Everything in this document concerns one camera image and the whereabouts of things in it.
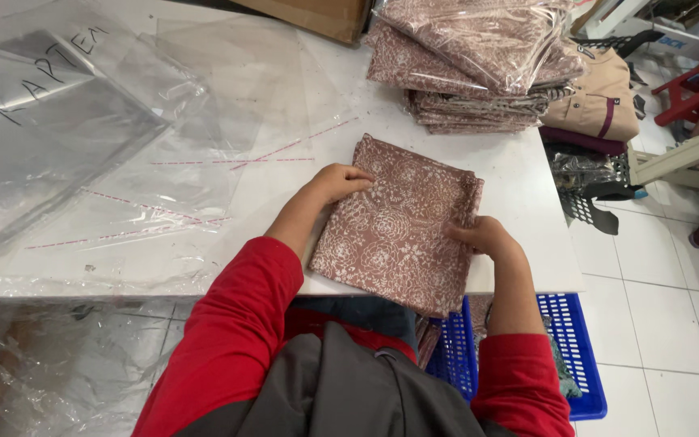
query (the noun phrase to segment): hand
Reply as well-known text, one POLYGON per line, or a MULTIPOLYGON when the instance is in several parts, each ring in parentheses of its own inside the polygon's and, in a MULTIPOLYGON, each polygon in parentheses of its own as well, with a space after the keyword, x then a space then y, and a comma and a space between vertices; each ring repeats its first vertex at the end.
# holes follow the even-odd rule
POLYGON ((522 250, 498 220, 486 215, 477 217, 471 228, 447 225, 443 232, 449 238, 470 244, 474 247, 474 252, 486 253, 493 261, 506 253, 522 250))
POLYGON ((331 164, 320 170, 306 185, 305 190, 323 204, 334 203, 355 191, 374 186, 374 177, 351 165, 331 164))

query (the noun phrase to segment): cardboard box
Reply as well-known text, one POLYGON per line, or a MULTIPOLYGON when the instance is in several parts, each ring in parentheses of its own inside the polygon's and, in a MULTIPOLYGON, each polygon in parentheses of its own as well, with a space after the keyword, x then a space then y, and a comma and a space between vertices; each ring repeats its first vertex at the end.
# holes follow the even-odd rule
POLYGON ((354 43, 371 0, 234 0, 234 2, 333 39, 354 43))

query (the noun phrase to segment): maroon trim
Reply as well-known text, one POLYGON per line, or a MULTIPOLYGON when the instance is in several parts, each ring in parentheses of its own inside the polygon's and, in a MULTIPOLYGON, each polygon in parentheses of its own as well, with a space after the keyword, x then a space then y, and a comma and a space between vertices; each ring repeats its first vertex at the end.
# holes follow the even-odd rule
POLYGON ((606 97, 606 120, 603 122, 603 127, 600 128, 600 133, 597 134, 597 138, 602 138, 608 132, 608 128, 611 127, 611 120, 614 119, 614 99, 606 97))

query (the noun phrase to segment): beige shirt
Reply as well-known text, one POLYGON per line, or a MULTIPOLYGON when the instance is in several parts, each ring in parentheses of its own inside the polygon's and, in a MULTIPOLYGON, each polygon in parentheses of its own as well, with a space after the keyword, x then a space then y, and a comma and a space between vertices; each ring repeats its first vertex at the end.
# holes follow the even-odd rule
POLYGON ((540 120, 549 127, 626 142, 638 134, 630 68, 613 48, 578 48, 591 72, 576 79, 576 94, 549 104, 540 120))

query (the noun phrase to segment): red long-sleeve shirt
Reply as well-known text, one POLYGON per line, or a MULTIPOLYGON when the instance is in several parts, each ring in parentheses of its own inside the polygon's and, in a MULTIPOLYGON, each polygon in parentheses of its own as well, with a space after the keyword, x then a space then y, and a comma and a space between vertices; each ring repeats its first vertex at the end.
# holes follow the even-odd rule
MULTIPOLYGON (((338 321, 287 309, 303 282, 289 247, 268 237, 248 241, 193 307, 133 436, 172 435, 216 408, 257 397, 287 340, 299 333, 322 337, 322 324, 338 321)), ((342 324, 362 346, 393 347, 415 359, 400 339, 342 324)), ((479 360, 479 392, 471 402, 476 417, 520 436, 573 436, 547 336, 488 337, 479 344, 479 360)))

